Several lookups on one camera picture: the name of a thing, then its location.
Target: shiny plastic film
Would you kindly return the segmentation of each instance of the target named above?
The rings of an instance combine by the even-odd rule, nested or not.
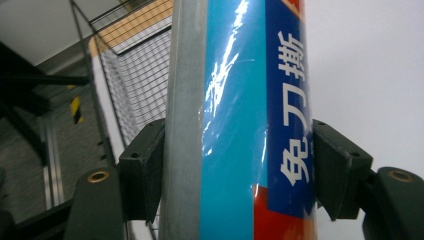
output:
[[[187,219],[162,211],[172,237],[160,239],[316,239],[303,3],[200,2],[184,17],[174,11],[180,30],[172,32],[164,172],[168,211],[194,212]],[[204,26],[175,36],[197,24]],[[192,235],[174,235],[172,225]]]

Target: blue label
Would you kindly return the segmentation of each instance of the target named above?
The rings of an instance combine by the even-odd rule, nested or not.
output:
[[[315,201],[304,36],[281,0],[266,1],[268,209],[300,218]]]
[[[252,239],[266,145],[265,3],[208,1],[207,21],[200,239]]]

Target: orange stripe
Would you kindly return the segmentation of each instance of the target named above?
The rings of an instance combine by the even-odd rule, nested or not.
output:
[[[90,54],[92,57],[99,55],[96,47],[96,40],[106,42],[110,47],[128,40],[137,33],[146,30],[148,27],[162,21],[163,19],[172,15],[173,11],[173,0],[156,0],[153,3],[143,7],[128,17],[120,20],[119,22],[112,24],[108,28],[102,30],[93,37],[89,42]],[[104,43],[98,44],[99,51],[103,52],[107,50],[107,46]]]

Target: gray wall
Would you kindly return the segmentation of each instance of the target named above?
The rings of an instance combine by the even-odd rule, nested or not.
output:
[[[119,4],[118,0],[80,0],[89,16]],[[0,41],[38,65],[77,43],[68,0],[0,0]]]

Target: metal grid panel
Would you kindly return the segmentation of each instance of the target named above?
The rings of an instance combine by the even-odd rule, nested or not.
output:
[[[153,2],[96,35],[97,51],[125,145],[146,123],[165,117],[170,11],[170,1]]]

